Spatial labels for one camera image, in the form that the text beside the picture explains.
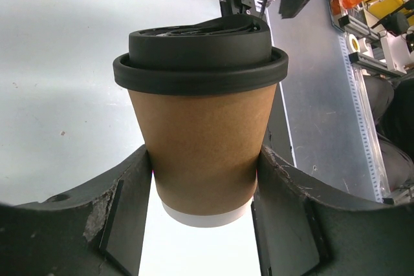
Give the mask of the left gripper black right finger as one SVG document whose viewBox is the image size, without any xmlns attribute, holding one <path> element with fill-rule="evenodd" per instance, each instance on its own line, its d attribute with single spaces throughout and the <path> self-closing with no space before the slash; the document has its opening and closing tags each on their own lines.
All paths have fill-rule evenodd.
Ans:
<svg viewBox="0 0 414 276">
<path fill-rule="evenodd" d="M 296 169 L 267 146 L 252 204 L 262 275 L 412 275 L 413 204 L 372 202 Z"/>
</svg>

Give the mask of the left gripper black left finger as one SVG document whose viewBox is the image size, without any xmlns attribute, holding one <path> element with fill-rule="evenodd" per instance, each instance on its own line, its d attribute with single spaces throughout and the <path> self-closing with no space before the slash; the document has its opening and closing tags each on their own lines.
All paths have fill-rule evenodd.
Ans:
<svg viewBox="0 0 414 276">
<path fill-rule="evenodd" d="M 145 147 L 46 201 L 1 205 L 2 275 L 137 275 L 152 170 Z"/>
</svg>

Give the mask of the single brown paper cup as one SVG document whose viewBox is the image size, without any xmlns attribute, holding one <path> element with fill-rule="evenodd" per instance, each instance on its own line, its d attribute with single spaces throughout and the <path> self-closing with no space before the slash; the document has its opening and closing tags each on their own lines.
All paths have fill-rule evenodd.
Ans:
<svg viewBox="0 0 414 276">
<path fill-rule="evenodd" d="M 219 96 L 130 91 L 166 213 L 196 228 L 249 209 L 276 86 Z"/>
</svg>

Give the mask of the single black cup lid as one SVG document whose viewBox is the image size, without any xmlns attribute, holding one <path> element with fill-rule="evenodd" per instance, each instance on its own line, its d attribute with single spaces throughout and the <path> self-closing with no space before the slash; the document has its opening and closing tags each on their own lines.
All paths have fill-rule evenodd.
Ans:
<svg viewBox="0 0 414 276">
<path fill-rule="evenodd" d="M 132 32 L 129 51 L 113 61 L 113 72 L 119 86 L 137 92 L 212 96 L 277 84 L 288 63 L 262 19 L 236 14 Z"/>
</svg>

